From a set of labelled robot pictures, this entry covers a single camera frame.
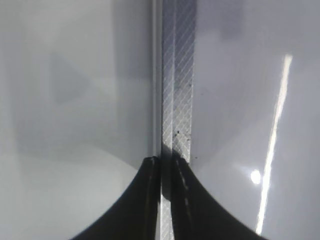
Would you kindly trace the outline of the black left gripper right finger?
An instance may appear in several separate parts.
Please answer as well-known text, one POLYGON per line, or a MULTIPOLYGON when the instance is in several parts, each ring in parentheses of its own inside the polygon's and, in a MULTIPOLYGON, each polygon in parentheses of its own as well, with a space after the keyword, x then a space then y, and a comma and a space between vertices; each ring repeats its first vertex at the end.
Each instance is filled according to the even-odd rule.
POLYGON ((171 162, 171 216, 176 240, 261 240, 224 209, 179 154, 171 162))

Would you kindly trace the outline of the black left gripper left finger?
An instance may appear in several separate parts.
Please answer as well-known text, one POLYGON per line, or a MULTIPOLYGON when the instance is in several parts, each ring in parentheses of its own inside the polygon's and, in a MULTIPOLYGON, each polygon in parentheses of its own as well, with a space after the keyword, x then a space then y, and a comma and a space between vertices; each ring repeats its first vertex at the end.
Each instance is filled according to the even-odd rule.
POLYGON ((160 159, 146 157, 121 197, 75 240, 154 240, 160 202, 160 159))

